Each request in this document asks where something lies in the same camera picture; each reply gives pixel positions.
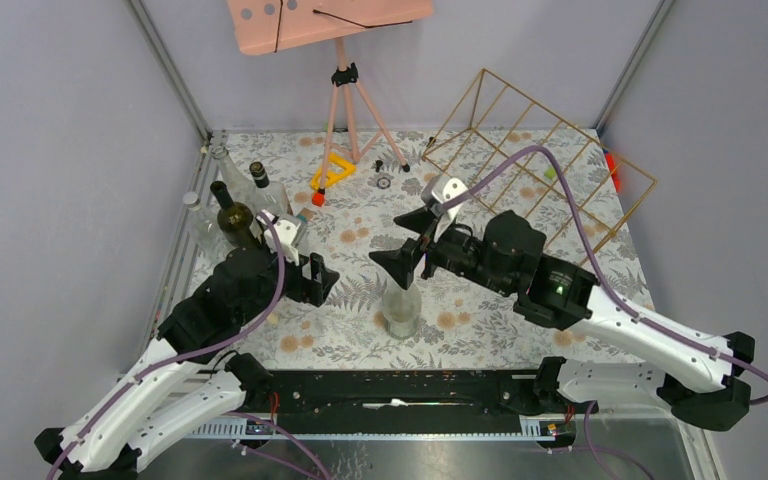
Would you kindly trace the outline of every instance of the glass jar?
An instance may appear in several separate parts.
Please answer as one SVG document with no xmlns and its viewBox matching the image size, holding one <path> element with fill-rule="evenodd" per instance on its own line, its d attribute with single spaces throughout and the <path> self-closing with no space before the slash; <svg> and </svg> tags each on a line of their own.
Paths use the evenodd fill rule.
<svg viewBox="0 0 768 480">
<path fill-rule="evenodd" d="M 422 314 L 422 295 L 416 283 L 411 283 L 405 290 L 388 278 L 381 301 L 381 313 L 387 320 L 390 335 L 399 340 L 412 337 L 419 329 L 419 317 Z"/>
</svg>

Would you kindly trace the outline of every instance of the clear glass bottle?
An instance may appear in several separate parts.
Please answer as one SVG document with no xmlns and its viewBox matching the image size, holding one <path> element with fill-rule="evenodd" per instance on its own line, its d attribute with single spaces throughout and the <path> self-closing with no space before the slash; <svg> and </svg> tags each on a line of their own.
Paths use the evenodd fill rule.
<svg viewBox="0 0 768 480">
<path fill-rule="evenodd" d="M 225 145 L 214 145 L 211 147 L 210 156 L 213 157 L 213 160 L 219 166 L 222 181 L 228 186 L 231 197 L 244 205 L 252 205 L 256 190 L 254 182 L 243 175 L 243 172 L 237 168 Z"/>
<path fill-rule="evenodd" d="M 381 300 L 381 313 L 387 319 L 390 336 L 399 340 L 412 337 L 419 329 L 419 317 L 422 314 L 422 295 L 416 283 L 411 283 L 405 290 L 388 277 Z"/>
<path fill-rule="evenodd" d="M 213 215 L 201 204 L 201 199 L 196 192 L 184 194 L 184 205 L 187 214 L 187 231 L 190 238 L 201 248 L 205 256 L 212 262 L 218 263 L 225 260 L 228 253 L 234 247 L 228 243 L 219 226 L 213 220 Z"/>
<path fill-rule="evenodd" d="M 307 218 L 301 213 L 296 215 L 296 218 L 302 221 L 302 226 L 299 228 L 299 235 L 296 237 L 296 241 L 293 244 L 299 253 L 309 257 L 310 256 L 310 231 L 308 230 Z"/>
<path fill-rule="evenodd" d="M 260 162 L 252 162 L 249 166 L 254 184 L 257 186 L 253 205 L 256 211 L 266 210 L 273 215 L 279 213 L 293 214 L 293 207 L 290 206 L 290 197 L 287 195 L 287 189 L 281 182 L 269 180 L 266 169 Z"/>
<path fill-rule="evenodd" d="M 252 234 L 251 226 L 254 221 L 249 207 L 235 202 L 228 193 L 224 182 L 215 181 L 210 184 L 210 191 L 219 202 L 219 213 L 216 223 L 225 234 L 231 245 L 244 249 L 260 248 L 260 241 Z"/>
</svg>

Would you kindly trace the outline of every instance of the pink board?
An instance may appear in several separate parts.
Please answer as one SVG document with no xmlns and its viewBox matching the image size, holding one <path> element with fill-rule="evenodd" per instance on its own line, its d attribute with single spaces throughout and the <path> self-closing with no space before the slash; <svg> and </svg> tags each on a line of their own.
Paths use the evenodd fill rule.
<svg viewBox="0 0 768 480">
<path fill-rule="evenodd" d="M 343 37 L 366 30 L 361 25 L 409 22 L 434 12 L 432 0 L 228 0 L 240 51 L 247 55 Z M 278 22 L 281 22 L 280 35 Z"/>
</svg>

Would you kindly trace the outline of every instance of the gray wall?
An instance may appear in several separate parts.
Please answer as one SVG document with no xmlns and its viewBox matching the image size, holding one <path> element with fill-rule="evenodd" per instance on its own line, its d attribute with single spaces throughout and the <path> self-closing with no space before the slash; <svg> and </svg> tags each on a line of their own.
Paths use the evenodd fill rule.
<svg viewBox="0 0 768 480">
<path fill-rule="evenodd" d="M 631 224 L 656 307 L 768 371 L 768 2 L 677 2 L 606 141 L 661 181 Z M 715 439 L 730 480 L 768 478 L 768 405 Z"/>
<path fill-rule="evenodd" d="M 0 480 L 132 363 L 193 128 L 122 1 L 0 1 Z"/>
<path fill-rule="evenodd" d="M 322 128 L 337 66 L 332 42 L 246 56 L 225 1 L 145 3 L 211 127 Z M 657 3 L 437 0 L 433 16 L 349 36 L 346 49 L 391 126 L 439 127 L 482 67 L 584 125 L 596 120 Z M 374 125 L 359 110 L 358 122 Z"/>
</svg>

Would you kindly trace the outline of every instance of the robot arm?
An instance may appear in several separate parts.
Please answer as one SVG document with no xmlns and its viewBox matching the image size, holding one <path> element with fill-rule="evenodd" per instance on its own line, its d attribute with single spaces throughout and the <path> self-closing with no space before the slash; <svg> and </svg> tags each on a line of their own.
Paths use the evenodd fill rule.
<svg viewBox="0 0 768 480">
<path fill-rule="evenodd" d="M 320 255 L 307 257 L 294 248 L 301 227 L 298 219 L 268 218 L 276 227 L 285 258 L 278 259 L 271 251 L 276 244 L 271 233 L 266 236 L 271 250 L 264 246 L 231 252 L 191 297 L 175 306 L 160 325 L 157 338 L 91 411 L 66 428 L 49 428 L 37 437 L 37 449 L 52 464 L 74 443 L 61 464 L 62 478 L 134 478 L 178 439 L 210 418 L 239 408 L 246 399 L 247 374 L 220 372 L 201 389 L 152 416 L 172 389 L 208 365 L 216 352 L 171 363 L 143 378 L 139 374 L 146 367 L 230 339 L 267 307 L 277 288 L 300 303 L 321 306 L 325 302 L 339 274 L 327 269 Z M 285 264 L 280 287 L 276 260 Z M 114 396 L 118 396 L 115 403 L 89 434 L 82 435 L 90 419 Z"/>
<path fill-rule="evenodd" d="M 693 425 L 728 430 L 749 409 L 749 386 L 737 377 L 740 369 L 719 357 L 703 354 L 618 308 L 590 272 L 543 254 L 546 236 L 513 211 L 492 218 L 478 239 L 455 223 L 457 212 L 443 204 L 465 190 L 458 179 L 433 179 L 422 193 L 425 206 L 394 219 L 419 234 L 399 250 L 371 252 L 402 287 L 425 257 L 422 278 L 443 268 L 502 296 L 516 294 L 513 310 L 545 328 L 571 329 L 599 338 L 646 359 L 632 365 L 594 365 L 547 359 L 541 371 L 549 389 L 570 402 L 589 400 L 646 403 L 668 408 Z M 746 362 L 754 340 L 740 332 L 724 337 L 685 327 L 656 312 L 633 305 L 654 322 Z"/>
</svg>

